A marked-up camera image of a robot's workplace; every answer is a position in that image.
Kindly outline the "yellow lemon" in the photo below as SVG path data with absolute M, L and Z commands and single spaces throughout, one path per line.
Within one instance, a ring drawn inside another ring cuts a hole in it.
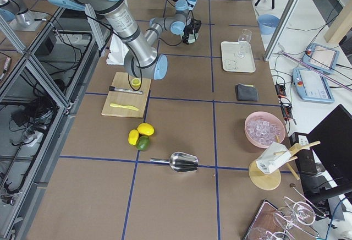
M 136 129 L 132 129 L 128 135 L 128 143 L 132 146 L 136 145 L 139 139 L 139 132 Z
M 151 136 L 151 135 L 154 134 L 155 129 L 154 129 L 154 127 L 152 125 L 150 125 L 148 123 L 141 123 L 141 124 L 138 125 L 137 131 L 141 135 Z

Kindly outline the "wooden stand with box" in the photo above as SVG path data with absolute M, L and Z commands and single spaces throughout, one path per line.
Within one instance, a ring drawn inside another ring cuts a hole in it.
M 252 183 L 262 190 L 274 190 L 281 183 L 281 173 L 279 168 L 286 165 L 293 176 L 299 180 L 300 177 L 293 170 L 289 162 L 297 159 L 295 156 L 300 150 L 309 149 L 320 144 L 314 141 L 305 145 L 294 144 L 289 149 L 281 144 L 273 142 L 256 160 L 249 166 L 249 177 Z

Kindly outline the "black power strip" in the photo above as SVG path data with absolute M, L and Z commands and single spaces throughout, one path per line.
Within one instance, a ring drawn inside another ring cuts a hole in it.
M 274 85 L 276 93 L 277 93 L 277 97 L 278 97 L 278 101 L 279 101 L 279 105 L 280 105 L 280 109 L 283 115 L 283 118 L 286 122 L 292 120 L 294 122 L 294 124 L 296 124 L 296 120 L 293 117 L 292 114 L 292 110 L 293 110 L 293 105 L 292 102 L 289 100 L 289 98 L 286 95 L 286 88 L 284 86 L 283 83 L 276 83 Z

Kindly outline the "wooden cutting board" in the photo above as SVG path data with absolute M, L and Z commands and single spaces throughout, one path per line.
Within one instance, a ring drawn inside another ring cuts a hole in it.
M 109 91 L 105 100 L 101 115 L 103 116 L 115 116 L 115 117 L 130 117 L 130 118 L 142 118 L 145 113 L 147 98 L 149 95 L 149 89 L 151 85 L 151 79 L 142 79 L 141 88 L 142 94 L 120 92 L 120 91 Z M 111 86 L 132 90 L 128 82 L 128 73 L 116 72 Z M 138 111 L 129 110 L 120 107 L 111 107 L 110 104 L 118 104 L 123 106 L 134 106 L 138 108 Z

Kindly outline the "cream bear tray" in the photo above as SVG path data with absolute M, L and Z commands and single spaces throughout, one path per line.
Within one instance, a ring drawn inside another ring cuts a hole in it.
M 238 59 L 235 53 L 239 49 L 238 42 L 221 42 L 222 68 L 226 72 L 254 73 L 256 71 L 251 45 L 249 44 L 244 58 Z

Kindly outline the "green lime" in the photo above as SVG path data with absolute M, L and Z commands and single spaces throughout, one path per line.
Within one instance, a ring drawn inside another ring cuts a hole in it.
M 137 141 L 137 143 L 136 143 L 136 148 L 137 148 L 138 150 L 140 150 L 140 151 L 145 151 L 145 150 L 148 149 L 149 145 L 150 145 L 150 138 L 149 138 L 149 136 L 147 136 L 147 135 L 142 135 L 142 136 L 138 139 L 138 141 Z

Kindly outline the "upper teach pendant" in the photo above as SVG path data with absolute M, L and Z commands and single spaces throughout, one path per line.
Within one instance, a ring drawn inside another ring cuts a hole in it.
M 302 62 L 322 71 L 325 74 L 333 74 L 339 51 L 328 48 L 324 45 L 312 43 L 302 57 Z

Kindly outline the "lower teach pendant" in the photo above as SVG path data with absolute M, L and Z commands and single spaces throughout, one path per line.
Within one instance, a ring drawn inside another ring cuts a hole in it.
M 294 68 L 293 83 L 299 97 L 308 102 L 333 103 L 335 101 L 325 77 L 306 68 Z

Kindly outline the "clear wine glass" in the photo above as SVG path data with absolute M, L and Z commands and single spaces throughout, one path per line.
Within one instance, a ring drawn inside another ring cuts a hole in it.
M 249 29 L 242 29 L 238 37 L 239 49 L 235 53 L 236 58 L 241 59 L 245 57 L 247 47 L 251 41 L 252 31 Z

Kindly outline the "green bowl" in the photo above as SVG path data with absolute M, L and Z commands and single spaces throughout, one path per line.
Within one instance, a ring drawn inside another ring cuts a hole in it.
M 197 38 L 198 38 L 198 34 L 188 34 L 188 35 L 184 35 L 182 37 L 183 39 L 183 43 L 186 44 L 186 45 L 189 45 L 189 44 L 192 44 L 194 42 L 197 41 Z

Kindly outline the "light blue bucket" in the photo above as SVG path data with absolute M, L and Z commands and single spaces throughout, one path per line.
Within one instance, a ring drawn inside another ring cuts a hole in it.
M 260 33 L 262 35 L 270 35 L 274 33 L 280 19 L 275 15 L 263 14 L 257 18 L 257 22 L 260 28 Z

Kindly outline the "steel muddler bar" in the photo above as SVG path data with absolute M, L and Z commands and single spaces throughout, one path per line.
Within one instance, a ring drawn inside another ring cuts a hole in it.
M 112 92 L 124 92 L 129 94 L 139 94 L 139 95 L 143 94 L 143 91 L 140 91 L 140 90 L 124 89 L 124 88 L 118 88 L 115 86 L 109 86 L 108 90 Z

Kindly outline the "black monitor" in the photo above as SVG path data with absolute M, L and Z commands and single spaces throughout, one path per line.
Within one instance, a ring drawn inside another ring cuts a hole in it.
M 310 133 L 293 133 L 289 137 L 290 143 L 298 143 L 300 135 L 309 143 L 321 142 L 298 153 L 296 165 L 305 196 L 314 204 L 341 194 L 351 198 L 351 114 L 347 109 L 338 105 Z M 318 177 L 312 174 L 313 153 L 336 182 L 336 187 L 319 185 Z

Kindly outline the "light blue cup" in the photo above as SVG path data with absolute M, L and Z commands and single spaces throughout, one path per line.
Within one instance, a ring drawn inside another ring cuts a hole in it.
M 188 3 L 189 11 L 192 11 L 195 8 L 197 0 L 186 0 Z

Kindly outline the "metal ice scoop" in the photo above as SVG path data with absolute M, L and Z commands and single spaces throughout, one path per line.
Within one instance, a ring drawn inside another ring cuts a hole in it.
M 199 167 L 199 160 L 196 156 L 180 151 L 172 153 L 168 160 L 151 158 L 150 161 L 154 163 L 167 163 L 176 172 L 197 171 Z

